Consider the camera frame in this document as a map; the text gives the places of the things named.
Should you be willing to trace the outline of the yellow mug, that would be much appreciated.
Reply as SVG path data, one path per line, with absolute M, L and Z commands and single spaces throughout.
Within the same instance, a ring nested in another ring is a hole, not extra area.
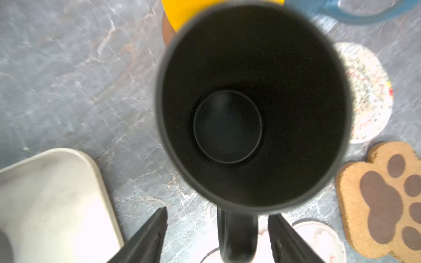
M 215 5 L 238 5 L 240 3 L 251 4 L 257 2 L 272 2 L 277 5 L 285 4 L 285 1 L 162 1 L 162 4 L 168 23 L 178 33 L 194 16 Z

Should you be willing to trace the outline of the cream woven round coaster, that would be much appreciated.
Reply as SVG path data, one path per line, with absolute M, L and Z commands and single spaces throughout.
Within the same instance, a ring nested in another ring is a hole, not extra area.
M 353 102 L 350 142 L 360 144 L 378 136 L 387 126 L 393 108 L 390 78 L 375 53 L 351 42 L 334 44 L 346 71 Z

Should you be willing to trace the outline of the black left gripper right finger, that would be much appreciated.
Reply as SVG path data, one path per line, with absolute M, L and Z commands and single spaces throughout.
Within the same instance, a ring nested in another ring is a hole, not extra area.
M 324 263 L 282 215 L 268 217 L 268 231 L 275 263 Z

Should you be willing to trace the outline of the dark brown round coaster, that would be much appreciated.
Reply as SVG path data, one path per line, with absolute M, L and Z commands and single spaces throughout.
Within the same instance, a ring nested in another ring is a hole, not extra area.
M 173 38 L 177 35 L 176 31 L 172 27 L 171 23 L 168 20 L 166 13 L 163 13 L 162 16 L 162 38 L 166 48 L 169 47 Z

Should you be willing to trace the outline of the brown paw shaped coaster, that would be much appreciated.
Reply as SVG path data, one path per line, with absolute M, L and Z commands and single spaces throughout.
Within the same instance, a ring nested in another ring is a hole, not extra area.
M 421 260 L 421 160 L 411 145 L 384 142 L 335 179 L 348 243 L 367 258 Z

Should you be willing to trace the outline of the black mug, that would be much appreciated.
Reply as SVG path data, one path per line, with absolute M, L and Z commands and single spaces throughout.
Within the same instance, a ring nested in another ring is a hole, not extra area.
M 156 85 L 164 148 L 219 211 L 281 215 L 321 191 L 349 143 L 344 66 L 307 18 L 272 2 L 221 4 L 173 38 Z

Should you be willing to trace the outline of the pink flower shaped coaster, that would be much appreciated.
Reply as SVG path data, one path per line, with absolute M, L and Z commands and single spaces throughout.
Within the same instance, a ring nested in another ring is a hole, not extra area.
M 256 215 L 219 211 L 219 247 L 208 253 L 204 263 L 274 263 L 268 217 L 266 227 L 259 229 Z M 316 221 L 291 225 L 324 263 L 345 263 L 346 252 L 339 235 L 329 226 Z

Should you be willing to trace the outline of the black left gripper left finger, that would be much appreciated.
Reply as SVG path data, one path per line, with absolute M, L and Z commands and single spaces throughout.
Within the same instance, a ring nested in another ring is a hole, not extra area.
M 157 209 L 108 263 L 159 263 L 167 220 L 167 208 Z

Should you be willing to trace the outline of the beige plastic tray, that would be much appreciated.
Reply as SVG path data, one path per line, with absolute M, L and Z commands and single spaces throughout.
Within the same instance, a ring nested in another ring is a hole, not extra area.
M 106 263 L 123 245 L 87 154 L 51 149 L 1 170 L 1 262 Z

